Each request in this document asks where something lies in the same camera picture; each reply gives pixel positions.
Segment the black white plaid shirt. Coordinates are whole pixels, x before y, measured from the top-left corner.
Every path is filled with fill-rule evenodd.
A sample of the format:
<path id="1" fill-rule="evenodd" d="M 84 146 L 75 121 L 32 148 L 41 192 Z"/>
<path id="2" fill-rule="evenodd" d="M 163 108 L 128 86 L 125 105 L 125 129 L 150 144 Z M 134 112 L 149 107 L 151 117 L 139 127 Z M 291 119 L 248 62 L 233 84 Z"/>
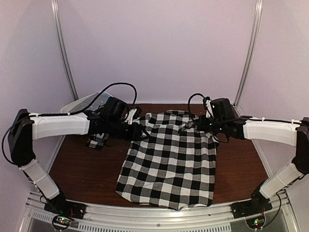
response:
<path id="1" fill-rule="evenodd" d="M 210 206 L 214 196 L 216 142 L 198 131 L 186 111 L 146 113 L 135 119 L 145 139 L 130 143 L 115 191 L 138 204 L 181 210 Z"/>

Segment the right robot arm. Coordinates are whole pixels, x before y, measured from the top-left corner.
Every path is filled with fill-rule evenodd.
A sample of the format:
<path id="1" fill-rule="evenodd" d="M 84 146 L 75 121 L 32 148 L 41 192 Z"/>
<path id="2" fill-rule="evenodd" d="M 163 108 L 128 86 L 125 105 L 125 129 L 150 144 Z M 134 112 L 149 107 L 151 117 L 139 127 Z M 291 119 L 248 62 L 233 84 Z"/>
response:
<path id="1" fill-rule="evenodd" d="M 309 119 L 278 120 L 252 116 L 235 117 L 229 99 L 203 100 L 205 115 L 194 120 L 197 130 L 213 135 L 224 134 L 227 139 L 265 140 L 296 148 L 292 161 L 274 176 L 264 181 L 248 201 L 248 210 L 258 213 L 266 201 L 296 180 L 309 173 Z"/>

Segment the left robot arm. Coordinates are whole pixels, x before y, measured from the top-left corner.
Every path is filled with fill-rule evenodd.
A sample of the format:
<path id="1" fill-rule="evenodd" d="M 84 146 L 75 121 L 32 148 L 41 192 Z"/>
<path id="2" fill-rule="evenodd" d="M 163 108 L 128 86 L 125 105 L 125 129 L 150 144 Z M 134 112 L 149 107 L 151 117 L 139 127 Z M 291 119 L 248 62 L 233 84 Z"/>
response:
<path id="1" fill-rule="evenodd" d="M 33 141 L 62 135 L 109 134 L 125 141 L 148 138 L 145 127 L 133 122 L 138 108 L 129 109 L 122 100 L 109 97 L 97 110 L 84 108 L 73 113 L 37 114 L 21 109 L 3 139 L 8 140 L 7 161 L 21 169 L 37 186 L 47 203 L 60 215 L 70 207 L 64 193 L 36 159 Z"/>

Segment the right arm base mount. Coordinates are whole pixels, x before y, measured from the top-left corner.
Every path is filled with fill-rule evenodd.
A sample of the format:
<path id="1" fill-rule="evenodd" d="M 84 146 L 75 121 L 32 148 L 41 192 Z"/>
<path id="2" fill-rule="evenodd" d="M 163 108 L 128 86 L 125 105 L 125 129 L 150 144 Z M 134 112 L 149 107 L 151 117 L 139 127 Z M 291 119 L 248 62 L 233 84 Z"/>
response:
<path id="1" fill-rule="evenodd" d="M 261 214 L 272 209 L 269 201 L 262 202 L 256 198 L 231 204 L 231 211 L 235 219 Z"/>

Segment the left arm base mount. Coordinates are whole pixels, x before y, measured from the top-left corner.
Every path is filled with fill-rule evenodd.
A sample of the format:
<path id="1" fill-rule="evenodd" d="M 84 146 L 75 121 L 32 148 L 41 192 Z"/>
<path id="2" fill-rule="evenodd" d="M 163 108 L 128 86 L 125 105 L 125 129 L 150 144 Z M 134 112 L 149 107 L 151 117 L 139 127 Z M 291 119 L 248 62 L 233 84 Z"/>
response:
<path id="1" fill-rule="evenodd" d="M 45 211 L 73 219 L 83 219 L 85 209 L 86 209 L 85 204 L 71 201 L 64 201 L 57 203 L 49 201 L 44 206 Z"/>

